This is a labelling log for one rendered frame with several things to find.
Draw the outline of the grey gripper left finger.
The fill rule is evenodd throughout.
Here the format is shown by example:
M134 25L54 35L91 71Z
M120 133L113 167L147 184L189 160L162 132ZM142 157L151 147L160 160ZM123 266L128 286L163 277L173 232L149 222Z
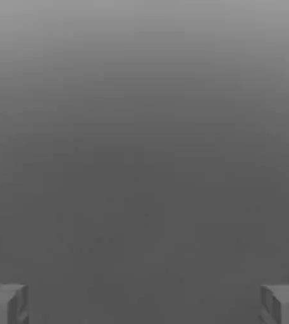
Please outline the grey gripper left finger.
M0 284L0 324L30 324L27 285Z

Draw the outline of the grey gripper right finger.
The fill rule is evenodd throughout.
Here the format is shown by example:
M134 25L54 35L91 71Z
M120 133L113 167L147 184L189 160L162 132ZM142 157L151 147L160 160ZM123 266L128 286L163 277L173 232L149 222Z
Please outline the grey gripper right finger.
M261 324L289 324L289 285L262 285Z

